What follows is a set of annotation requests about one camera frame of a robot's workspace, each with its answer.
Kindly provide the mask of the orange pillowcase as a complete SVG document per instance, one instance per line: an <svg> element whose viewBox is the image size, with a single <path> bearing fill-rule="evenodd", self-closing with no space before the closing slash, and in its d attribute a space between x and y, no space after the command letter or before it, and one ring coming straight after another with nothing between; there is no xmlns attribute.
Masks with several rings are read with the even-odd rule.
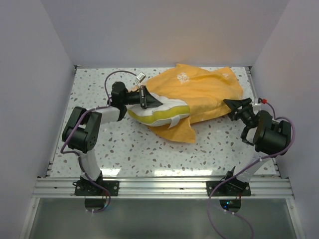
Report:
<svg viewBox="0 0 319 239"><path fill-rule="evenodd" d="M177 64L174 68L147 80L149 92L169 99L186 102L190 115L169 128L167 125L151 126L158 136L181 143L195 143L192 124L215 119L230 112L224 99L240 100L243 97L236 75L229 67L208 71L200 67Z"/></svg>

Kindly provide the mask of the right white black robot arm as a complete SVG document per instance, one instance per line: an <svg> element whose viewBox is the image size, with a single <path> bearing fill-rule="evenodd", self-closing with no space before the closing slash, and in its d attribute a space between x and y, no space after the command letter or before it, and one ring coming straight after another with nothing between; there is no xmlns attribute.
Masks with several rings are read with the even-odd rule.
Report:
<svg viewBox="0 0 319 239"><path fill-rule="evenodd" d="M239 169L233 167L225 175L222 190L231 196L239 191L239 183L249 183L263 164L288 151L294 139L294 127L289 120L275 118L262 110L260 105L267 104L265 99L258 99L256 104L251 98L223 101L230 109L229 118L240 120L245 125L240 135L242 142L255 150L246 165Z"/></svg>

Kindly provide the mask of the white pillow yellow edge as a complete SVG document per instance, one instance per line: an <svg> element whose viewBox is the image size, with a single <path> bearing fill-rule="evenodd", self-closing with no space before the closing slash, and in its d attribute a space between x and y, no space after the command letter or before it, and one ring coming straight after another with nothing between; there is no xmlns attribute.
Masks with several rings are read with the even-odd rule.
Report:
<svg viewBox="0 0 319 239"><path fill-rule="evenodd" d="M127 109L130 117L147 126L159 127L168 125L168 128L172 128L182 119L190 116L190 107L185 101L170 99L155 93L151 93L151 95L160 101L162 105L147 109L142 109L139 105L133 105Z"/></svg>

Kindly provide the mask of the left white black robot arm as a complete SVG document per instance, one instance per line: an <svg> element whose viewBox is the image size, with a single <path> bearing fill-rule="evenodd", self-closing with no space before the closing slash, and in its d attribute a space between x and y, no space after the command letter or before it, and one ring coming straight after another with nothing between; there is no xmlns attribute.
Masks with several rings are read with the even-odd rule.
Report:
<svg viewBox="0 0 319 239"><path fill-rule="evenodd" d="M121 121L127 113L127 105L137 105L144 110L159 107L162 102L152 96L146 86L130 92L123 82L115 82L106 106L90 110L75 107L62 133L61 153L73 153L78 157L81 178L87 181L86 190L94 196L104 189L102 171L94 152L100 126Z"/></svg>

